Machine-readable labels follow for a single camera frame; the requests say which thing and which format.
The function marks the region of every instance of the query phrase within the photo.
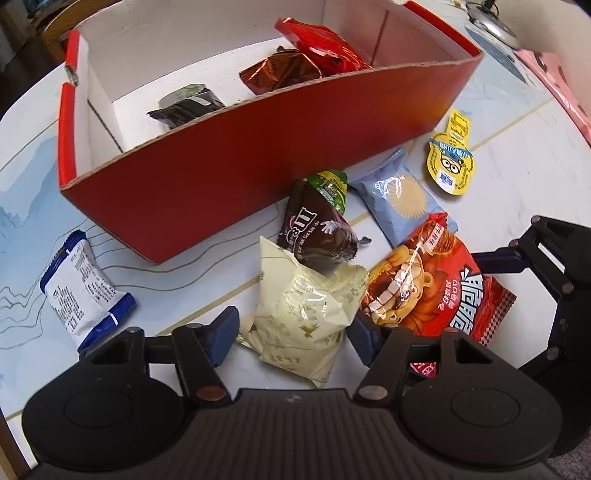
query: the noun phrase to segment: cream snack bag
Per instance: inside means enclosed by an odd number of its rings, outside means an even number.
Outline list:
[[[259,245],[256,315],[251,325],[241,325],[241,335],[264,362],[321,387],[365,294],[368,271],[342,264],[325,277],[264,237]]]

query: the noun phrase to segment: pink paper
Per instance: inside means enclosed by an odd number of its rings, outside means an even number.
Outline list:
[[[570,91],[558,55],[554,53],[538,53],[529,50],[519,50],[515,55],[525,63],[542,81],[552,95],[562,104],[573,119],[574,124],[581,130],[585,140],[591,145],[591,121],[583,107],[579,105],[573,92]]]

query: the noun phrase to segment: cartoon face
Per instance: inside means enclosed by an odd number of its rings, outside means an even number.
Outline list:
[[[443,155],[441,157],[441,164],[443,165],[443,168],[453,173],[454,175],[460,173],[460,169],[462,168],[462,166],[457,161],[446,155]]]
[[[423,296],[423,289],[433,285],[433,276],[425,272],[418,251],[405,245],[396,247],[378,266],[378,276],[371,292],[374,300],[365,308],[377,325],[400,323]]]

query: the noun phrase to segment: wooden chair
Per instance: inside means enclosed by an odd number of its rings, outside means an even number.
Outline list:
[[[18,480],[26,476],[29,471],[28,463],[22,456],[0,410],[0,478],[4,472],[8,480]]]
[[[63,62],[66,56],[64,44],[67,40],[67,33],[92,14],[119,1],[76,0],[71,5],[65,7],[41,32],[41,40],[51,56],[58,62]]]

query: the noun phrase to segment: white blue snack packet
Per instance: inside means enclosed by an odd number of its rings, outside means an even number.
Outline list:
[[[135,306],[131,293],[115,290],[95,265],[81,230],[68,236],[40,287],[79,352],[114,330]]]
[[[349,178],[373,213],[392,247],[406,241],[431,215],[447,215],[404,165],[408,153],[397,149],[383,162]],[[447,229],[457,232],[457,223],[447,216]]]

